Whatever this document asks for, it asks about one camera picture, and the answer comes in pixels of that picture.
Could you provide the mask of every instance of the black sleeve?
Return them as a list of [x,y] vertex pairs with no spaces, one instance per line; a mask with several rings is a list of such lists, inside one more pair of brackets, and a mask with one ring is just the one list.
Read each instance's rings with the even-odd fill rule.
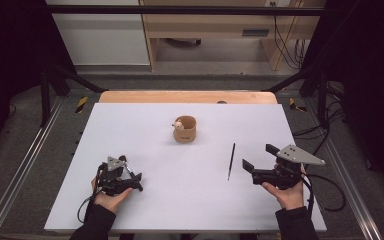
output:
[[276,212],[282,240],[318,240],[306,207]]
[[114,223],[115,217],[115,214],[108,209],[93,204],[88,220],[71,235],[70,240],[108,240],[108,232]]

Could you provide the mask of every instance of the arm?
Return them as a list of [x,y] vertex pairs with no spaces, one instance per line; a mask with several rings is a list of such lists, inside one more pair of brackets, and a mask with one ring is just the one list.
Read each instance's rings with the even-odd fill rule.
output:
[[280,233],[284,240],[316,240],[318,239],[313,222],[307,208],[304,207],[302,182],[286,190],[279,190],[269,183],[262,186],[273,196],[282,207],[276,212]]
[[[95,179],[92,180],[92,188],[94,188],[94,184]],[[132,190],[132,188],[128,188],[115,197],[107,196],[102,192],[98,193],[90,208],[88,219],[83,226],[73,233],[70,240],[107,240],[108,232],[115,221],[118,206],[129,196]]]

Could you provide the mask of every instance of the white wall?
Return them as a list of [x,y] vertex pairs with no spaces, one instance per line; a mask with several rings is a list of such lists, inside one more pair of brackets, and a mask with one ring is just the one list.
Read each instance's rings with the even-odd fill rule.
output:
[[[48,4],[139,5],[137,0],[46,0]],[[74,65],[149,65],[139,14],[53,14]]]

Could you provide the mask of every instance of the marker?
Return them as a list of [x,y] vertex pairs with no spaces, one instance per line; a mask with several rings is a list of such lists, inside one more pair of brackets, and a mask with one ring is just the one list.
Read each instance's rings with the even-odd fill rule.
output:
[[233,155],[235,155],[235,145],[236,145],[236,143],[233,144],[232,157],[230,157],[229,175],[227,176],[227,181],[229,181],[229,179],[230,179],[230,172],[232,171]]

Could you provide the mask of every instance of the small plush toy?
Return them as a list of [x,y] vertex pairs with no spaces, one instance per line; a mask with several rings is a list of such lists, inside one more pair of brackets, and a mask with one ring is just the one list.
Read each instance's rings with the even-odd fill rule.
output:
[[172,124],[176,130],[185,130],[185,127],[182,124],[181,120],[177,120],[175,123]]

